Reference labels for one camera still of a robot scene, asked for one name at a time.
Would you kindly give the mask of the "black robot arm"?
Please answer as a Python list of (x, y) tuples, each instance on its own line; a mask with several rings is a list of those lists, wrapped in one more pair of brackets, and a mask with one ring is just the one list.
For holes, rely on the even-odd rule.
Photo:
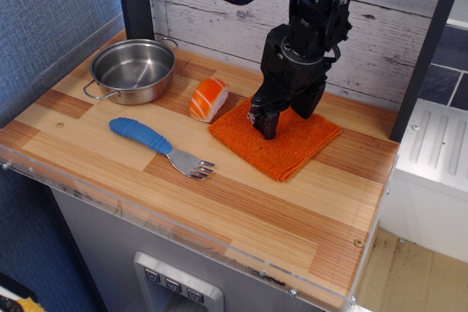
[(267, 35), (263, 84), (252, 97), (249, 119), (267, 140), (276, 135), (279, 116), (292, 108), (307, 119), (325, 91), (327, 71), (347, 39), (351, 0), (290, 0), (289, 21)]

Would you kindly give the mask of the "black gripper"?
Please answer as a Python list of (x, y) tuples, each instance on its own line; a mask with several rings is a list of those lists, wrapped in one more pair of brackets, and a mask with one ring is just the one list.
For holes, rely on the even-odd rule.
[(312, 55), (303, 57), (290, 46), (290, 26), (272, 29), (265, 41), (260, 65), (263, 83), (252, 97), (248, 118), (266, 140), (276, 136), (280, 112), (291, 107), (308, 119), (319, 104), (326, 87), (326, 72), (333, 59), (314, 45)]

